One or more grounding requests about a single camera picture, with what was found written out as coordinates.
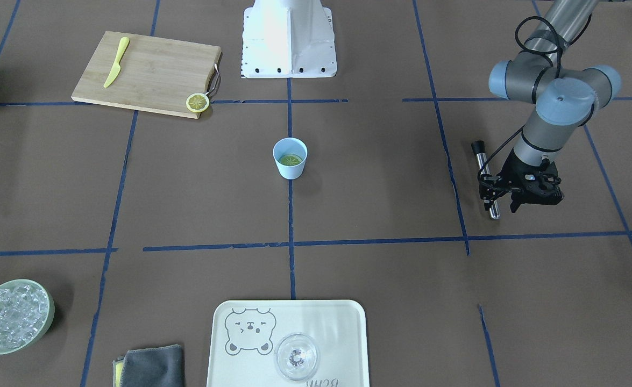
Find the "wooden cutting board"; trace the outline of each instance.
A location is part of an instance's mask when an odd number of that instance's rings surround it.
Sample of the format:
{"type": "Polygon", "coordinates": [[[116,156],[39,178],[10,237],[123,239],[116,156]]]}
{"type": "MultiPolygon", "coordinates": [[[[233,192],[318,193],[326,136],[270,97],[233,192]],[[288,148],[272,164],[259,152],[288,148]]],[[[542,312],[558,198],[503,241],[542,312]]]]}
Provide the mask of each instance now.
{"type": "Polygon", "coordinates": [[[220,53],[220,47],[197,42],[107,31],[77,83],[72,99],[198,118],[200,113],[187,109],[186,99],[193,93],[208,91],[208,82],[215,71],[213,65],[218,63],[220,53]],[[116,80],[104,88],[121,37],[130,40],[119,62],[122,69],[116,80]]]}

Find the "black cable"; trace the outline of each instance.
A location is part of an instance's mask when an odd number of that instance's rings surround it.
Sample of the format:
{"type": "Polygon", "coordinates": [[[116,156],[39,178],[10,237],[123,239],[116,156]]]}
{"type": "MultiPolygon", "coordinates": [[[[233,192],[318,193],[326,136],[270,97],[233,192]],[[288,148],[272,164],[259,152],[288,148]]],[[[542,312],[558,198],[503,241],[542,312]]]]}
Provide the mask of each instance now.
{"type": "Polygon", "coordinates": [[[530,16],[525,18],[524,20],[522,20],[522,22],[519,23],[519,25],[517,26],[517,29],[515,29],[514,31],[514,39],[515,41],[517,41],[517,44],[519,45],[519,47],[522,49],[522,51],[526,51],[529,52],[530,54],[536,54],[536,55],[549,55],[549,54],[555,54],[557,53],[557,69],[555,70],[555,78],[559,78],[559,73],[561,73],[562,71],[562,54],[564,54],[564,44],[559,36],[559,34],[557,33],[557,30],[555,30],[555,27],[550,24],[550,22],[545,19],[544,17],[540,17],[540,16],[530,16]],[[539,20],[539,22],[541,22],[542,24],[545,24],[548,29],[550,30],[550,32],[552,32],[553,35],[555,35],[555,49],[553,51],[537,51],[536,49],[530,49],[527,48],[522,41],[519,39],[519,31],[520,29],[522,29],[522,27],[524,26],[524,24],[526,24],[527,22],[530,22],[531,20],[539,20]]]}
{"type": "Polygon", "coordinates": [[[493,191],[500,191],[500,188],[496,188],[495,186],[492,186],[488,183],[486,183],[485,181],[481,180],[481,174],[483,173],[483,171],[485,171],[486,167],[488,166],[488,163],[493,159],[493,157],[495,157],[495,155],[497,155],[502,148],[504,148],[505,146],[507,146],[507,144],[512,141],[517,135],[519,135],[519,133],[522,132],[522,130],[524,130],[524,126],[520,127],[519,130],[517,130],[516,132],[514,132],[513,135],[510,135],[509,139],[507,139],[505,142],[502,143],[502,145],[500,145],[500,147],[498,147],[495,152],[493,152],[493,154],[490,155],[490,157],[488,157],[488,159],[486,159],[486,162],[483,164],[483,167],[481,167],[481,169],[478,170],[478,176],[476,176],[476,178],[478,179],[478,183],[480,183],[481,185],[488,187],[490,189],[492,189],[493,191]]]}
{"type": "Polygon", "coordinates": [[[581,35],[583,35],[584,32],[586,32],[586,29],[588,28],[588,25],[591,24],[591,18],[593,18],[593,14],[588,15],[588,20],[586,21],[586,25],[584,25],[584,27],[581,29],[581,32],[579,32],[579,34],[574,38],[574,40],[572,40],[569,43],[569,47],[571,47],[572,44],[574,44],[577,40],[579,40],[581,35]]]}

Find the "lemon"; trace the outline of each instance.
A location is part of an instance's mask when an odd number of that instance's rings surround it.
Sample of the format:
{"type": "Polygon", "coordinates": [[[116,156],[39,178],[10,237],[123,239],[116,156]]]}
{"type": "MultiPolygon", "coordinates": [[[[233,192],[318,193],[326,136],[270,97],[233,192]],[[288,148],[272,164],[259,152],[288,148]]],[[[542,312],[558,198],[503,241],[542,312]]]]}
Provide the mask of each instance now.
{"type": "Polygon", "coordinates": [[[193,93],[187,98],[187,108],[191,112],[201,113],[210,106],[210,100],[204,93],[193,93]]]}
{"type": "Polygon", "coordinates": [[[286,154],[278,160],[279,164],[287,165],[288,167],[293,167],[294,165],[301,164],[301,157],[296,156],[296,154],[286,154]]]}

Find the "gray cloth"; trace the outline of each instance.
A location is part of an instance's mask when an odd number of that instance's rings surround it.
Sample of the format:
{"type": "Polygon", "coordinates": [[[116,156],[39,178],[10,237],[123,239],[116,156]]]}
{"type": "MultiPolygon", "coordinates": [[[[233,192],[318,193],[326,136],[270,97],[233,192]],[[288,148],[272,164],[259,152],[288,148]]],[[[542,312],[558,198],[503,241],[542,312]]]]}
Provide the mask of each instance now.
{"type": "Polygon", "coordinates": [[[184,387],[180,345],[129,350],[123,361],[120,387],[184,387]]]}

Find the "yellow knife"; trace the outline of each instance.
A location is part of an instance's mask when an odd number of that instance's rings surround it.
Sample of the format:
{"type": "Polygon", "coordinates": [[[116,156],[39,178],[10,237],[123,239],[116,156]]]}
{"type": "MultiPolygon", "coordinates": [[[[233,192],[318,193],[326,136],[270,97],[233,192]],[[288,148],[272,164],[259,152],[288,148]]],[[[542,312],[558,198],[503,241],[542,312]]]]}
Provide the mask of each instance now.
{"type": "Polygon", "coordinates": [[[110,84],[117,78],[117,75],[120,71],[119,61],[122,59],[122,55],[124,55],[125,49],[129,46],[129,38],[123,37],[119,40],[119,46],[117,47],[117,54],[115,56],[115,61],[112,63],[112,68],[110,69],[110,74],[108,74],[108,79],[105,80],[103,84],[104,88],[110,86],[110,84]]]}

